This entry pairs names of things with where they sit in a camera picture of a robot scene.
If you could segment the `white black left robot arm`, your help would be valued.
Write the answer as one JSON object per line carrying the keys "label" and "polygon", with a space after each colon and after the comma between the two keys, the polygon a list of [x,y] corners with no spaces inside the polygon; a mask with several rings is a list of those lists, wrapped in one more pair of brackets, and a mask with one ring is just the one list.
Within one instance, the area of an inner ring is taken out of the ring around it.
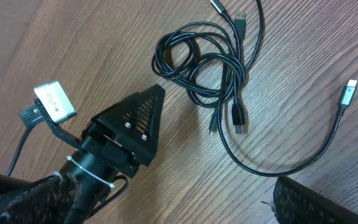
{"label": "white black left robot arm", "polygon": [[35,87],[32,106],[19,116],[25,125],[20,145],[39,123],[74,151],[51,176],[35,182],[0,174],[0,223],[83,223],[115,198],[158,148],[164,89],[154,85],[129,95],[93,116],[80,137],[61,124],[76,112],[57,81]]}

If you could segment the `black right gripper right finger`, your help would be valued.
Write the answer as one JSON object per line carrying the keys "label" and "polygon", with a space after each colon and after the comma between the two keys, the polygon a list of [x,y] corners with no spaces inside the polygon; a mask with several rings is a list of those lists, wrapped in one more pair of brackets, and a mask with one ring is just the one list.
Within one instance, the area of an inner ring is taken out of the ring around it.
{"label": "black right gripper right finger", "polygon": [[289,177],[279,177],[272,210],[280,224],[358,224],[358,214]]}

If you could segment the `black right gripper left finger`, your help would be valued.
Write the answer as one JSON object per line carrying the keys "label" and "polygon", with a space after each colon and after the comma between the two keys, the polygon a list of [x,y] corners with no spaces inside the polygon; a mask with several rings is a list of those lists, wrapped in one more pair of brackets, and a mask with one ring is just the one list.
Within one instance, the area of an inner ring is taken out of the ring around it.
{"label": "black right gripper left finger", "polygon": [[79,186],[74,177],[54,174],[0,194],[0,223],[66,223]]}

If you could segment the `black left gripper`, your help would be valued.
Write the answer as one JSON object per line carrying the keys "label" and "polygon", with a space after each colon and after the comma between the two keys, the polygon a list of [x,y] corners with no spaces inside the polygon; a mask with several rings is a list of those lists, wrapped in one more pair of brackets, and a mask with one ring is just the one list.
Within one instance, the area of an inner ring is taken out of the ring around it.
{"label": "black left gripper", "polygon": [[154,85],[106,108],[82,130],[82,148],[132,179],[157,153],[164,98],[164,88]]}

